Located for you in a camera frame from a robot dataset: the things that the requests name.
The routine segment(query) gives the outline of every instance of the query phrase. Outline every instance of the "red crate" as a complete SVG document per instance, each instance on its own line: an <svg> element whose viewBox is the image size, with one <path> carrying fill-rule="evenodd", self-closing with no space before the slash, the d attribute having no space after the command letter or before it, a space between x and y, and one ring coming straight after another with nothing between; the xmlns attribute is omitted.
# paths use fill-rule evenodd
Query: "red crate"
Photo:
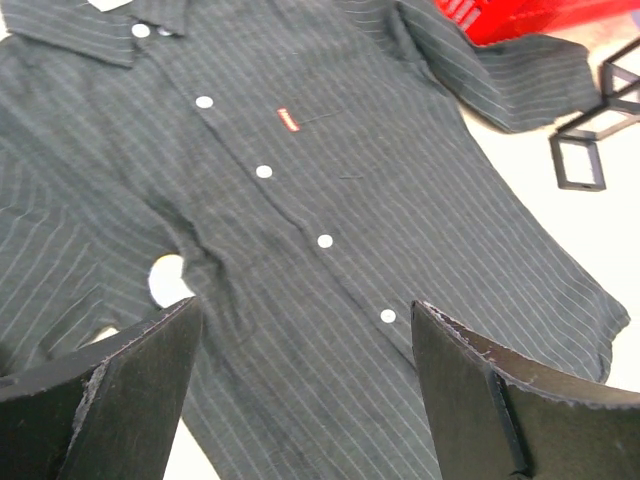
<svg viewBox="0 0 640 480"><path fill-rule="evenodd" d="M435 0L478 45L548 32L640 8L640 0Z"/></svg>

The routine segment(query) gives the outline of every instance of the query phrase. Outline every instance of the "striped shirt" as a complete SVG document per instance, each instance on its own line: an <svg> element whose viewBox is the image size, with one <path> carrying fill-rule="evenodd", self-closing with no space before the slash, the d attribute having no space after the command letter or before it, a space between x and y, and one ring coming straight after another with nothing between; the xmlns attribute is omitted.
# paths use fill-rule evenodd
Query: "striped shirt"
<svg viewBox="0 0 640 480"><path fill-rule="evenodd" d="M176 253L207 316L184 418L223 480L439 479L415 299L608 375L624 308L457 103L508 132L589 108L583 47L475 48L431 0L2 11L0 374L138 322Z"/></svg>

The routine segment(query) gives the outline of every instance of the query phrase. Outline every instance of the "pinstripe fabric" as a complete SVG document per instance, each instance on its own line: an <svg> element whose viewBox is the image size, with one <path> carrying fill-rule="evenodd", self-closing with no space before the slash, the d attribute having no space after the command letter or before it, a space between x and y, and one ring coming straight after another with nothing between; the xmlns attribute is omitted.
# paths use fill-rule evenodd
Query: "pinstripe fabric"
<svg viewBox="0 0 640 480"><path fill-rule="evenodd" d="M582 47L476 49L427 0L82 3L2 4L2 373L136 322L151 265L178 252L208 317L184 415L225 480L440 478L413 299L606 378L624 308L455 98L506 131L588 108ZM135 39L135 19L177 35Z"/></svg>

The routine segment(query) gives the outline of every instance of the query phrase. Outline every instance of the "white round object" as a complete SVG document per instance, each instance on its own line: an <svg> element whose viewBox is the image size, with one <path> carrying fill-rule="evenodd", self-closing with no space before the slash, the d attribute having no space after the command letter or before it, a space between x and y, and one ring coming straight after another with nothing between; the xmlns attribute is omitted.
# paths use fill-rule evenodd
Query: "white round object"
<svg viewBox="0 0 640 480"><path fill-rule="evenodd" d="M198 108L211 108L213 107L213 98L202 96L196 98L196 105Z"/></svg>
<svg viewBox="0 0 640 480"><path fill-rule="evenodd" d="M260 165L256 168L256 175L260 178L269 178L273 175L273 169L269 165Z"/></svg>
<svg viewBox="0 0 640 480"><path fill-rule="evenodd" d="M320 235L318 237L318 245L320 248L329 248L333 245L333 237L331 235Z"/></svg>
<svg viewBox="0 0 640 480"><path fill-rule="evenodd" d="M182 280L184 260L180 255L165 255L155 261L149 273L151 298L161 308L194 296Z"/></svg>
<svg viewBox="0 0 640 480"><path fill-rule="evenodd" d="M146 38L151 34L151 29L144 23L136 23L131 27L131 33L136 38Z"/></svg>
<svg viewBox="0 0 640 480"><path fill-rule="evenodd" d="M173 33L171 33L169 30L167 30L164 27L158 27L156 29L156 32L158 32L158 35L160 35L162 37L170 37L171 35L173 35Z"/></svg>
<svg viewBox="0 0 640 480"><path fill-rule="evenodd" d="M393 323L396 321L396 312L394 312L393 310L383 310L380 313L380 319L384 322L384 323Z"/></svg>

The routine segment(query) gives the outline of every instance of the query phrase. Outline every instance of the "red tag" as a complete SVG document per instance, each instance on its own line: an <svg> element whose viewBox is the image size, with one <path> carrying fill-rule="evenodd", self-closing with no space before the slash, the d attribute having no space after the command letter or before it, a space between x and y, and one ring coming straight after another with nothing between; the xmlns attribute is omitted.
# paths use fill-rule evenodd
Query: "red tag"
<svg viewBox="0 0 640 480"><path fill-rule="evenodd" d="M279 108L278 116L280 117L280 120L282 120L282 123L284 123L284 126L287 127L290 132L300 131L300 127L298 126L296 121L291 118L291 114L286 108Z"/></svg>

